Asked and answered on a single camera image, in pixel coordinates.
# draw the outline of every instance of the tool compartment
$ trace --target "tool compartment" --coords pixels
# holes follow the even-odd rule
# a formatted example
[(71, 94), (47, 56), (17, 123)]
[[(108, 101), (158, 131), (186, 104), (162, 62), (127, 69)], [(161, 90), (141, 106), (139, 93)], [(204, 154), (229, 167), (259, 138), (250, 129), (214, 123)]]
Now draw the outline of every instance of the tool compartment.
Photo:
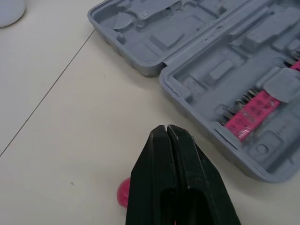
[[(300, 49), (299, 1), (109, 0), (89, 19), (131, 66), (161, 72), (166, 95), (247, 175), (281, 182), (299, 169), (300, 72), (295, 57), (289, 64)], [(249, 90), (270, 95), (257, 117)], [(245, 110), (257, 123), (239, 138), (227, 123)]]

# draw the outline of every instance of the pink tool holder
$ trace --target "pink tool holder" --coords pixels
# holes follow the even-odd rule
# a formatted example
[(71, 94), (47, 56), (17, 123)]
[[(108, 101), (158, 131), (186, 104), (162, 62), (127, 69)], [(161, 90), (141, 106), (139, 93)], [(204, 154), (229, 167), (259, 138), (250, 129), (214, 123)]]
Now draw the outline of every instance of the pink tool holder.
[(248, 137), (278, 106), (280, 101), (266, 91), (260, 91), (226, 124), (241, 142)]

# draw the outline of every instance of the tool case base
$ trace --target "tool case base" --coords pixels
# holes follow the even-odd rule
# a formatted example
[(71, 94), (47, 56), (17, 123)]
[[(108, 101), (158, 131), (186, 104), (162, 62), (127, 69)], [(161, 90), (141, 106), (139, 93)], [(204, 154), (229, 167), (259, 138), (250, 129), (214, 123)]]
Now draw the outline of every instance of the tool case base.
[[(88, 13), (96, 31), (248, 176), (282, 182), (300, 167), (297, 0), (107, 0)], [(248, 90), (280, 105), (243, 141), (219, 120)]]

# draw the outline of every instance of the pink ball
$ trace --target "pink ball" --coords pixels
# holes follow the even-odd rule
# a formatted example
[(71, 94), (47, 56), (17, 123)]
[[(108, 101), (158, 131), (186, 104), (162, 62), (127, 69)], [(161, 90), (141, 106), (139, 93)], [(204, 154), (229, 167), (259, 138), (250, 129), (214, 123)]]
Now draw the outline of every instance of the pink ball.
[(124, 180), (117, 191), (117, 200), (120, 206), (127, 208), (129, 197), (130, 178)]

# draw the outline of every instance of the gray plastic tool case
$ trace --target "gray plastic tool case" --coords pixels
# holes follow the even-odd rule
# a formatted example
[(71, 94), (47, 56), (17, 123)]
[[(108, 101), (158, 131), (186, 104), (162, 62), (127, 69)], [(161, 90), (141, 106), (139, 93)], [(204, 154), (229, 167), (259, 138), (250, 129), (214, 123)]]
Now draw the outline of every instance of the gray plastic tool case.
[[(96, 31), (250, 177), (290, 178), (300, 167), (300, 73), (283, 64), (300, 47), (299, 0), (107, 0)], [(251, 88), (280, 105), (240, 142), (218, 119)]]

